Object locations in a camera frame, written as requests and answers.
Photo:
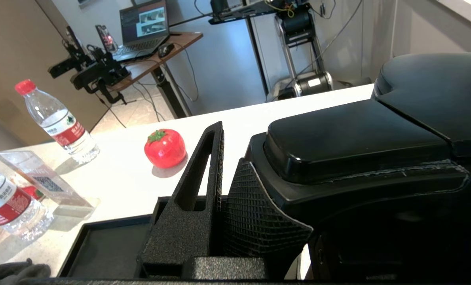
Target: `black tray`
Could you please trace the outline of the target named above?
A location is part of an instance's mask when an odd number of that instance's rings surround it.
[[[137,255],[170,197],[158,197],[152,215],[138,215],[82,225],[58,277],[140,278]],[[197,197],[203,209],[205,196]]]

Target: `white table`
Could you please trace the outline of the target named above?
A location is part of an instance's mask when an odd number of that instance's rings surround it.
[[[244,156],[252,135],[266,132],[268,125],[277,119],[369,99],[372,89],[373,85],[369,84],[94,135],[101,149],[98,157],[69,173],[64,173],[63,167],[57,172],[83,197],[99,198],[101,203],[96,211],[89,220],[80,222],[68,231],[49,229],[31,245],[16,242],[14,237],[5,235],[0,240],[0,264],[31,258],[34,263],[49,264],[51,275],[56,276],[82,223],[152,213],[158,197],[172,194],[184,169],[167,178],[155,176],[171,175],[167,171],[153,171],[152,164],[144,155],[147,137],[156,129],[178,131],[183,136],[187,152],[191,154],[204,129],[217,121],[223,121],[225,150],[222,193],[226,195],[237,161]],[[22,150],[34,151],[53,169],[68,159],[68,155],[55,142]],[[199,195],[205,195],[206,177],[207,171]]]

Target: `red tomato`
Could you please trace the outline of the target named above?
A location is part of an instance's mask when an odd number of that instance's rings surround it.
[[[161,129],[147,138],[144,153],[156,167],[169,168],[178,165],[186,156],[181,135],[174,130]]]

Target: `laptop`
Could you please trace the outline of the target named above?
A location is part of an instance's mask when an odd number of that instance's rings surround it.
[[[112,54],[118,61],[152,56],[169,38],[165,0],[151,0],[120,10],[123,45]]]

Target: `tomato stem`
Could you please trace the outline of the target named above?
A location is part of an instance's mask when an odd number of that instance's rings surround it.
[[[147,142],[152,143],[153,141],[160,141],[162,137],[165,136],[165,130],[160,129],[156,130],[149,137],[147,137]]]

